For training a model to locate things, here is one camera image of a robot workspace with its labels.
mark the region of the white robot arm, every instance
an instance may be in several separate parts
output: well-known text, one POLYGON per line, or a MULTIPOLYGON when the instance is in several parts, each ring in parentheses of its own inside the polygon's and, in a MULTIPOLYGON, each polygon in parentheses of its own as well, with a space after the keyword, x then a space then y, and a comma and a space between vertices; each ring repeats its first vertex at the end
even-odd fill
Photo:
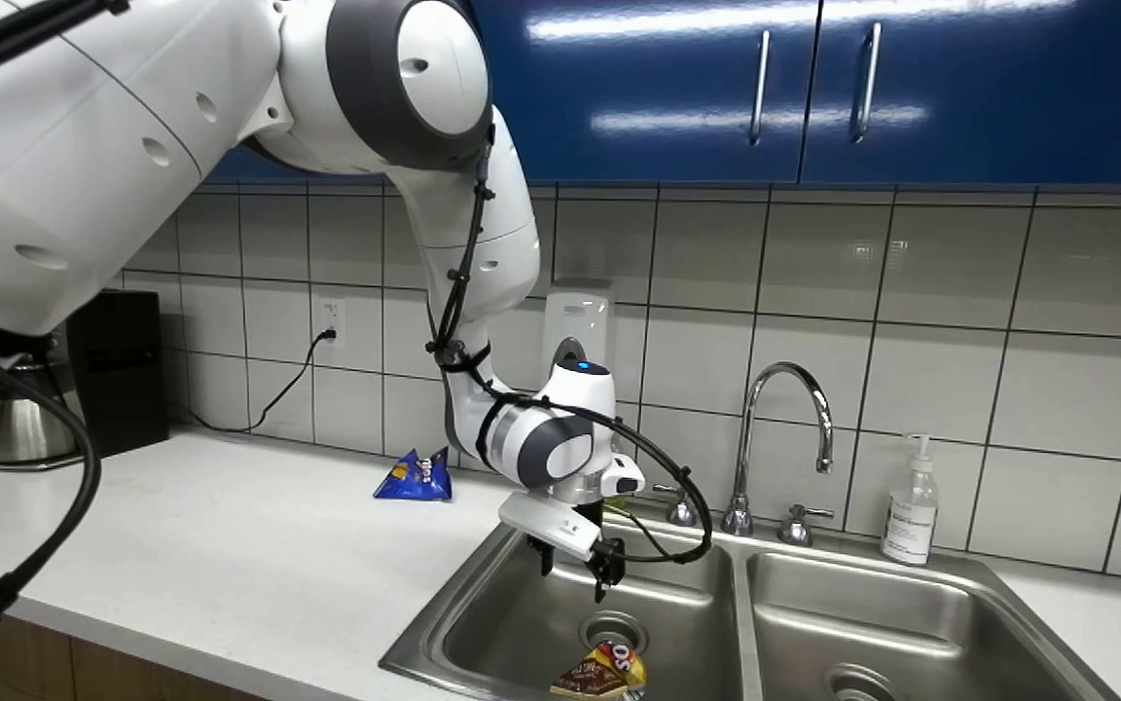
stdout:
POLYGON ((400 190, 452 444, 525 487, 510 526, 591 560, 599 517, 571 508, 647 479, 610 447, 605 368, 568 349, 545 400, 494 377, 488 322, 534 287, 536 229, 481 40, 449 0, 132 0, 3 64, 0 333, 55 333, 243 140, 400 190))

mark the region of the cabinet door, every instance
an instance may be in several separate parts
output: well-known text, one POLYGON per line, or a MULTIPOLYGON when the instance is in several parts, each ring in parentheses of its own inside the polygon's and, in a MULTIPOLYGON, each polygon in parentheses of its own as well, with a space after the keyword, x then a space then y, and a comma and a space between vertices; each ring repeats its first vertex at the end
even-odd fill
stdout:
POLYGON ((828 0, 808 185, 1121 185, 1121 0, 828 0))
POLYGON ((474 7, 534 185, 797 181, 817 4, 474 7))

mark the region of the countertop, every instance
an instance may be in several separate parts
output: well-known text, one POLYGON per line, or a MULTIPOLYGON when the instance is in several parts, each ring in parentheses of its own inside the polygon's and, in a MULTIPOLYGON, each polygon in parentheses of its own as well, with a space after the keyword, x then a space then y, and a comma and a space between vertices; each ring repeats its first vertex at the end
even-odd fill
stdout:
MULTIPOLYGON (((14 617, 290 701, 449 693, 379 660, 494 530, 503 484, 379 503, 381 456, 181 431, 106 465, 89 521, 14 617)), ((50 532, 78 471, 0 471, 0 571, 50 532)), ((988 560, 1121 693, 1121 582, 988 560)))

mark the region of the faucet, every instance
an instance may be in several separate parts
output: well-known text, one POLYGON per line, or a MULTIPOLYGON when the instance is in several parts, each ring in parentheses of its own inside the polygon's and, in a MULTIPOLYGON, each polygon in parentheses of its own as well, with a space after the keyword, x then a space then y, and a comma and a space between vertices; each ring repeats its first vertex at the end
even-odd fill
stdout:
POLYGON ((753 444, 753 425, 757 425, 757 400, 775 375, 796 375, 804 381, 804 391, 809 395, 809 400, 817 407, 817 427, 822 427, 817 471, 828 471, 828 465, 833 465, 833 413, 828 413, 828 396, 827 396, 822 381, 796 364, 775 364, 775 368, 760 370, 757 381, 744 391, 744 425, 740 425, 740 452, 734 465, 736 469, 734 500, 730 500, 730 512, 722 517, 722 530, 730 530, 730 532, 753 532, 747 444, 753 444))

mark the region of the stainless steel sink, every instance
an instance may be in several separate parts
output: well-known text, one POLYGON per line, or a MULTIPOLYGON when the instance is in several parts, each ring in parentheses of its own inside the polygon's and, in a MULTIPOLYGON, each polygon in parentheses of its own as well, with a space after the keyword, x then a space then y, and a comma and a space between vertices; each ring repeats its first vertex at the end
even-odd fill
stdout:
MULTIPOLYGON (((651 552, 610 521, 631 552, 651 552)), ((651 521, 687 551, 691 530, 651 521)), ((549 697, 599 630, 644 644, 651 701, 1111 701, 987 565, 885 560, 862 542, 817 551, 726 539, 697 565, 631 565, 597 604, 556 556, 540 575, 525 539, 494 530, 381 660, 466 697, 549 697)))

